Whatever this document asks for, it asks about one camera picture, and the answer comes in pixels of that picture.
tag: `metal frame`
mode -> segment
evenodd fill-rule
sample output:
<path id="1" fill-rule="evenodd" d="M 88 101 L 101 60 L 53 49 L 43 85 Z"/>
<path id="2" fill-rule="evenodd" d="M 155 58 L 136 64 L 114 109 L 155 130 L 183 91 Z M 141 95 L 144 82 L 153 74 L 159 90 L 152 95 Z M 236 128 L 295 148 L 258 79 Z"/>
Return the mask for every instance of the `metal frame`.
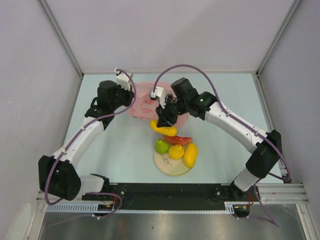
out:
<path id="1" fill-rule="evenodd" d="M 299 184 L 282 184 L 271 183 L 257 184 L 261 201 L 263 204 L 296 204 L 298 213 L 300 215 L 301 224 L 307 240 L 319 240 L 319 231 L 315 225 L 315 220 L 312 215 L 310 203 L 306 195 L 306 191 L 302 183 Z M 81 195 L 78 195 L 73 201 L 63 200 L 58 203 L 57 208 L 50 207 L 49 212 L 68 212 L 68 213 L 87 213 L 88 206 L 95 207 L 100 201 L 83 201 Z M 57 199 L 56 196 L 49 196 L 51 201 Z M 37 240 L 40 234 L 42 222 L 47 209 L 47 204 L 44 199 L 44 193 L 39 192 L 36 200 L 37 208 L 32 221 L 28 240 Z M 225 210 L 223 211 L 128 211 L 120 210 L 118 213 L 132 213 L 132 214 L 154 214 L 154 213 L 174 213 L 174 214 L 232 214 L 232 204 L 241 204 L 241 202 L 225 202 Z"/>
<path id="2" fill-rule="evenodd" d="M 83 80 L 83 77 L 81 77 L 81 81 L 79 83 L 79 86 L 77 87 L 76 96 L 75 96 L 74 101 L 72 103 L 72 108 L 71 108 L 71 111 L 70 111 L 70 114 L 69 114 L 69 120 L 68 120 L 67 125 L 65 126 L 65 132 L 64 132 L 63 138 L 61 140 L 60 146 L 63 146 L 65 144 L 65 141 L 66 141 L 66 138 L 67 138 L 68 129 L 69 129 L 69 126 L 70 126 L 70 123 L 71 123 L 71 118 L 72 118 L 72 115 L 74 114 L 74 110 L 75 110 L 75 107 L 76 107 L 76 102 L 78 100 L 78 96 L 79 96 L 79 93 L 80 93 L 80 88 L 81 88 L 81 85 L 82 85 L 82 82 L 83 82 L 82 80 Z"/>
<path id="3" fill-rule="evenodd" d="M 276 35 L 275 35 L 275 37 L 274 37 L 274 39 L 273 39 L 268 51 L 266 52 L 266 54 L 265 54 L 265 56 L 264 56 L 264 58 L 263 58 L 263 60 L 262 60 L 262 62 L 260 64 L 260 66 L 258 67 L 258 69 L 256 71 L 258 76 L 260 76 L 262 71 L 264 70 L 267 62 L 269 61 L 272 53 L 275 51 L 279 41 L 282 39 L 286 29 L 288 28 L 289 24 L 291 23 L 294 15 L 297 12 L 297 10 L 298 10 L 298 8 L 299 8 L 299 6 L 300 6 L 302 1 L 303 0 L 295 0 L 292 3 L 291 8 L 289 9 L 289 12 L 286 14 L 286 16 L 285 16 L 285 18 L 284 18 L 284 20 L 283 20 L 278 32 L 276 33 Z"/>
<path id="4" fill-rule="evenodd" d="M 81 71 L 81 68 L 77 62 L 77 59 L 73 53 L 73 51 L 71 50 L 71 47 L 69 46 L 67 39 L 65 38 L 63 32 L 61 31 L 61 28 L 59 27 L 59 24 L 54 16 L 54 14 L 52 13 L 48 3 L 46 0 L 38 0 L 47 20 L 49 21 L 54 33 L 56 34 L 59 42 L 62 45 L 62 48 L 65 50 L 67 56 L 69 57 L 75 71 L 78 73 L 80 79 L 83 78 L 84 74 Z"/>
<path id="5" fill-rule="evenodd" d="M 76 57 L 73 54 L 72 49 L 70 48 L 62 30 L 59 27 L 59 24 L 54 17 L 48 3 L 46 0 L 38 0 L 40 7 L 42 8 L 45 16 L 47 17 L 53 31 L 55 32 L 58 40 L 60 41 L 62 47 L 64 48 L 65 52 L 67 53 L 69 59 L 72 62 L 72 65 L 80 78 L 83 78 L 83 72 L 81 71 L 81 68 L 77 62 Z M 275 51 L 279 41 L 282 39 L 286 29 L 288 28 L 289 23 L 292 21 L 295 13 L 297 12 L 299 6 L 301 5 L 302 0 L 295 0 L 285 16 L 284 21 L 281 24 L 281 27 L 279 28 L 275 38 L 273 39 L 267 53 L 265 54 L 261 64 L 259 65 L 259 68 L 256 71 L 256 74 L 252 74 L 252 77 L 254 79 L 254 84 L 256 86 L 256 90 L 258 93 L 258 97 L 262 106 L 263 114 L 266 119 L 267 127 L 269 130 L 275 129 L 275 123 L 271 115 L 271 111 L 264 93 L 264 90 L 261 85 L 261 79 L 260 75 L 262 71 L 264 70 L 267 62 L 269 61 L 272 53 Z M 281 174 L 285 175 L 287 173 L 284 165 L 282 162 L 279 162 L 279 167 Z M 261 201 L 263 204 L 296 204 L 296 207 L 298 209 L 298 213 L 300 216 L 300 220 L 305 232 L 305 236 L 307 240 L 319 240 L 319 230 L 317 229 L 315 225 L 315 219 L 312 214 L 311 206 L 309 204 L 309 200 L 307 198 L 305 189 L 302 184 L 282 184 L 282 183 L 276 183 L 276 184 L 258 184 L 257 185 L 260 191 Z M 49 199 L 51 201 L 56 200 L 57 198 L 55 196 L 50 196 Z M 61 201 L 61 205 L 68 206 L 76 206 L 76 205 L 97 205 L 97 203 L 101 203 L 99 201 L 82 201 L 81 195 L 77 196 L 72 202 L 68 201 Z M 229 210 L 230 213 L 230 205 L 235 204 L 234 202 L 226 202 L 226 211 Z M 35 207 L 34 214 L 32 221 L 30 223 L 29 228 L 29 234 L 28 234 L 28 240 L 37 240 L 40 234 L 41 226 L 44 220 L 45 212 L 47 209 L 47 204 L 45 203 L 44 199 L 44 193 L 39 192 Z M 119 211 L 119 213 L 128 213 L 129 211 Z M 216 213 L 214 211 L 206 212 L 208 214 Z"/>
<path id="6" fill-rule="evenodd" d="M 202 69 L 207 74 L 255 74 L 254 70 L 210 70 Z M 140 70 L 140 69 L 131 69 L 131 72 L 134 74 L 160 74 L 161 70 Z M 172 74 L 197 74 L 198 71 L 192 69 L 172 69 L 170 71 Z M 114 74 L 113 71 L 97 71 L 97 72 L 85 72 L 86 75 L 105 75 L 105 74 Z"/>

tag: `table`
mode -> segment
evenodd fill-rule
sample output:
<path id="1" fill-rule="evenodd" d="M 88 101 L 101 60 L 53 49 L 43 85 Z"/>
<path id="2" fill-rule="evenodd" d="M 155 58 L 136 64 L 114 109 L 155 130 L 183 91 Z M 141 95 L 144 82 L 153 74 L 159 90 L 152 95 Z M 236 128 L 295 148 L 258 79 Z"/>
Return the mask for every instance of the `table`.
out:
<path id="1" fill-rule="evenodd" d="M 79 217 L 51 226 L 81 213 L 47 212 L 39 240 L 306 240 L 294 204 L 267 205 L 280 228 L 267 221 L 237 221 L 229 214 L 119 213 L 96 220 Z M 263 216 L 259 205 L 252 215 Z"/>
<path id="2" fill-rule="evenodd" d="M 135 74 L 136 83 L 154 82 L 158 74 Z M 181 77 L 190 80 L 199 93 L 213 92 L 206 79 L 197 73 L 167 73 L 161 81 L 172 83 Z M 209 74 L 222 102 L 233 112 L 267 130 L 251 74 Z M 90 103 L 97 96 L 101 81 L 116 80 L 114 74 L 86 74 L 68 127 L 68 140 L 79 128 Z M 161 137 L 151 130 L 149 121 L 130 117 L 126 112 L 114 118 L 83 155 L 77 172 L 81 175 L 99 174 L 112 183 L 231 183 L 242 171 L 250 154 L 234 138 L 217 126 L 190 117 L 179 129 L 179 135 L 193 137 L 198 146 L 194 168 L 186 175 L 172 177 L 161 173 L 153 160 L 155 141 Z M 272 173 L 281 175 L 278 165 Z M 267 176 L 261 183 L 280 183 Z"/>

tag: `white wall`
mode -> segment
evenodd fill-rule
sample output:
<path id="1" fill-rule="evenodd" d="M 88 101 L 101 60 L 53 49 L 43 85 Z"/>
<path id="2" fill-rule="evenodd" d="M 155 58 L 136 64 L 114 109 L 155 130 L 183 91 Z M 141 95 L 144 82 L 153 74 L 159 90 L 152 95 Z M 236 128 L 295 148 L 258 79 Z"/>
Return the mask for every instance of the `white wall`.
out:
<path id="1" fill-rule="evenodd" d="M 0 239 L 61 146 L 80 79 L 36 0 L 0 8 Z"/>
<path id="2" fill-rule="evenodd" d="M 320 1 L 302 1 L 262 72 L 262 86 L 295 182 L 320 223 Z"/>
<path id="3" fill-rule="evenodd" d="M 255 71 L 294 0 L 48 0 L 84 73 Z"/>

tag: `light blue table surface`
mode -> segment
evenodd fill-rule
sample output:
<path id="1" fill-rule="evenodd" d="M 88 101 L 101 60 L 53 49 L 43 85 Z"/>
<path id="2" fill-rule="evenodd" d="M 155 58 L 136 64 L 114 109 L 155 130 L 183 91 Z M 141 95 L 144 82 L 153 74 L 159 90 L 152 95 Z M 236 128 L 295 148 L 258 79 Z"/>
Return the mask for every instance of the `light blue table surface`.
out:
<path id="1" fill-rule="evenodd" d="M 154 82 L 157 74 L 135 74 L 133 80 Z M 188 78 L 199 93 L 213 92 L 207 80 L 197 73 L 167 73 L 161 81 L 172 83 Z M 267 130 L 251 74 L 209 74 L 222 102 L 233 112 Z M 101 81 L 113 80 L 114 74 L 88 74 L 83 78 L 79 95 L 67 131 L 68 140 L 79 128 L 91 101 L 97 96 Z M 231 183 L 242 171 L 250 154 L 234 138 L 217 126 L 190 117 L 179 130 L 180 136 L 193 137 L 198 146 L 194 168 L 186 175 L 171 177 L 161 173 L 153 159 L 154 144 L 161 135 L 152 131 L 148 120 L 132 118 L 128 113 L 116 116 L 108 128 L 92 143 L 83 155 L 77 172 L 110 178 L 112 183 Z M 271 171 L 280 175 L 278 165 Z M 261 183 L 280 183 L 267 176 Z"/>

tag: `white bracket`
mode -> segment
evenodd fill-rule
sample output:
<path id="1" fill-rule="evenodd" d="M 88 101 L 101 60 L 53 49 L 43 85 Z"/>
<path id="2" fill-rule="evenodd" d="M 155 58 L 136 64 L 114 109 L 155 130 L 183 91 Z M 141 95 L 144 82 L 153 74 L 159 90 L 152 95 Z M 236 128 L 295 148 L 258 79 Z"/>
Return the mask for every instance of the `white bracket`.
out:
<path id="1" fill-rule="evenodd" d="M 92 120 L 94 120 L 93 117 L 86 117 L 83 120 L 80 128 L 76 131 L 77 133 L 80 129 L 82 129 L 83 132 L 80 133 L 80 135 L 69 147 L 69 149 L 66 151 L 65 147 L 70 142 L 70 140 L 66 144 L 64 144 L 58 151 L 56 151 L 53 156 L 57 158 L 61 153 L 64 153 L 60 161 L 64 162 L 65 160 L 69 160 L 73 167 L 76 169 L 83 154 L 92 144 L 92 142 L 105 130 L 104 125 L 101 121 L 95 121 L 85 130 L 83 130 L 84 126 Z"/>
<path id="2" fill-rule="evenodd" d="M 161 107 L 164 109 L 166 106 L 166 91 L 163 87 L 157 86 L 155 88 L 155 91 L 151 90 L 150 92 L 150 98 L 158 100 Z"/>
<path id="3" fill-rule="evenodd" d="M 58 203 L 56 205 L 48 206 L 47 212 L 51 213 L 109 213 L 111 210 L 98 210 L 101 203 Z M 234 207 L 232 204 L 224 204 L 225 210 L 199 210 L 199 211 L 178 211 L 178 210 L 122 210 L 117 211 L 118 214 L 234 214 Z"/>
<path id="4" fill-rule="evenodd" d="M 114 70 L 114 72 L 116 73 L 116 84 L 120 85 L 121 88 L 130 91 L 131 85 L 130 85 L 130 81 L 129 78 L 121 71 L 119 71 L 117 68 Z M 131 77 L 134 77 L 134 74 L 130 71 L 125 70 L 125 72 Z"/>
<path id="5" fill-rule="evenodd" d="M 228 114 L 232 114 L 233 116 L 237 117 L 247 125 L 251 126 L 256 131 L 258 131 L 264 137 L 267 137 L 266 132 L 264 130 L 257 128 L 256 126 L 247 122 L 240 116 L 236 115 L 230 109 L 228 109 L 228 107 L 226 107 L 225 105 L 223 106 L 228 111 Z M 205 120 L 209 123 L 212 123 L 218 126 L 222 130 L 224 130 L 226 133 L 234 137 L 251 154 L 257 148 L 256 143 L 261 143 L 263 141 L 261 137 L 257 136 L 256 134 L 251 132 L 249 129 L 247 129 L 245 126 L 243 126 L 242 124 L 240 124 L 239 122 L 237 122 L 236 120 L 234 120 L 233 118 L 225 114 L 218 102 L 215 102 L 210 106 L 210 111 L 207 111 L 205 113 Z"/>

